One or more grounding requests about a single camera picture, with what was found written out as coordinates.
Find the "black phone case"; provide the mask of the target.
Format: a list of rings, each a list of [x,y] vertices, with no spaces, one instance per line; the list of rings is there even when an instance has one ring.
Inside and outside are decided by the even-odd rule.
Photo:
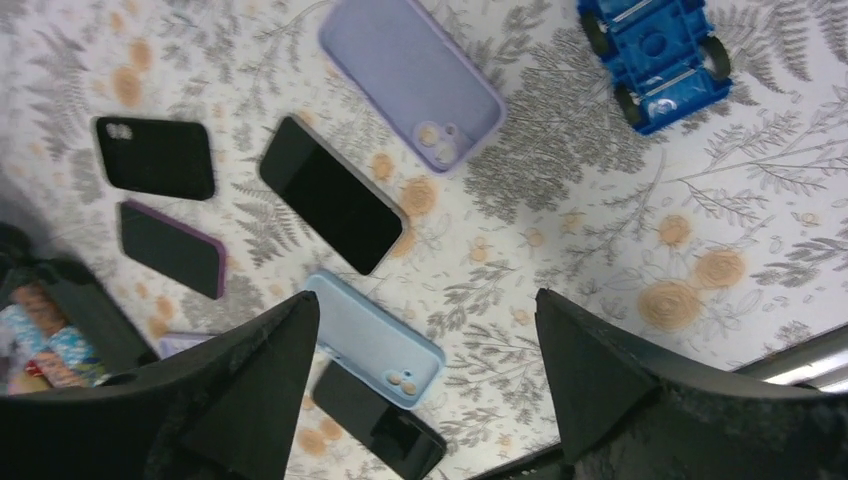
[[[209,135],[202,124],[100,116],[93,119],[93,129],[112,186],[195,201],[215,195]]]

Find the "black bare phone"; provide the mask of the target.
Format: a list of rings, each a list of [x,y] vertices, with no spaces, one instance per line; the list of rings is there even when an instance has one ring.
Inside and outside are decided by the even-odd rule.
[[[312,398],[341,428],[405,480],[425,478],[447,452],[445,439],[337,363],[317,380]]]

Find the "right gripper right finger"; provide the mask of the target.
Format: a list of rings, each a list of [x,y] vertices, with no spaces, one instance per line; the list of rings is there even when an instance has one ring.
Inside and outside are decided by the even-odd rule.
[[[549,289],[536,329],[579,479],[843,479],[845,394],[768,383],[665,349]]]

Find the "phone with purple edge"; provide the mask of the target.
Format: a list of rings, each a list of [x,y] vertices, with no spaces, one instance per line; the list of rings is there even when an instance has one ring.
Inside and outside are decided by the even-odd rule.
[[[225,290],[223,243],[135,200],[118,204],[120,245],[130,259],[210,299]]]

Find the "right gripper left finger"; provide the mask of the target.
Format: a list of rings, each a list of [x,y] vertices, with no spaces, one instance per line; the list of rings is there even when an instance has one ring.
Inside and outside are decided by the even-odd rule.
[[[313,361],[317,296],[96,387],[1,400],[5,479],[281,479]]]

